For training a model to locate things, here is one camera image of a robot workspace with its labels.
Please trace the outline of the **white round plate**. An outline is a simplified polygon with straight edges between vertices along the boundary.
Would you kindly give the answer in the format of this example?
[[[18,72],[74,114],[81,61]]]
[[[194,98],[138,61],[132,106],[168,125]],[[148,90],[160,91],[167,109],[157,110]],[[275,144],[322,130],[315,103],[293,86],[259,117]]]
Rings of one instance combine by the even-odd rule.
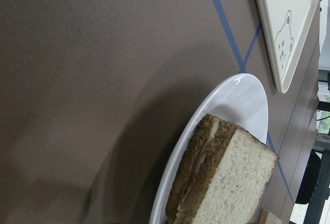
[[[262,83],[247,73],[227,78],[202,101],[179,137],[162,174],[150,223],[167,222],[166,204],[178,166],[196,125],[206,114],[235,123],[266,143],[269,112]]]

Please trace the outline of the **plain bread slice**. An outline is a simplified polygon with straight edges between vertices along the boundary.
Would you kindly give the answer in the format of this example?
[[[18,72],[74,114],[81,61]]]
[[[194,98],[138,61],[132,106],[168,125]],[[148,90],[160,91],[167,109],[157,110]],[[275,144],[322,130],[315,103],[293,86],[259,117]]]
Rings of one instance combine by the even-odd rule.
[[[168,223],[248,223],[270,181],[278,155],[236,124],[219,119],[221,147],[199,205],[177,210]]]

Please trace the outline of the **bread slice under egg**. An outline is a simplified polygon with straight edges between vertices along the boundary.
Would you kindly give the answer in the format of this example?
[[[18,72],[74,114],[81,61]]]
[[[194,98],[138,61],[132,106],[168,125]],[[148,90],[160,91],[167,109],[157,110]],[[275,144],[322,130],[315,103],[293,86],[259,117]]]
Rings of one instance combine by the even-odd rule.
[[[204,116],[196,126],[182,156],[172,184],[166,205],[168,219],[174,219],[176,217],[178,206],[181,204],[191,183],[192,176],[196,171],[197,161],[202,156],[203,149],[213,139],[218,126],[219,119],[210,114]]]

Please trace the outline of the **cream bear serving tray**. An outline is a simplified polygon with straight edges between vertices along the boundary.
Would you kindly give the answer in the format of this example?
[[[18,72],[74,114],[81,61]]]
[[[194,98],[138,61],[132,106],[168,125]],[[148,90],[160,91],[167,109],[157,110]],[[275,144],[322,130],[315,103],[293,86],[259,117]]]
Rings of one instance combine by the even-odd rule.
[[[291,85],[319,0],[257,0],[275,86]]]

